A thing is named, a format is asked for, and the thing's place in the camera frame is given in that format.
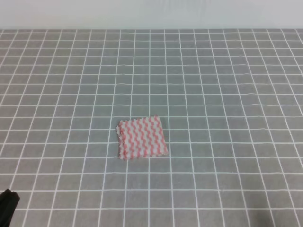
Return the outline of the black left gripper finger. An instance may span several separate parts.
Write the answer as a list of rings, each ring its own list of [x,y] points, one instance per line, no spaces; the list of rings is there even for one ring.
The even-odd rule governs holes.
[[[0,195],[0,227],[10,226],[18,202],[19,195],[10,189]]]

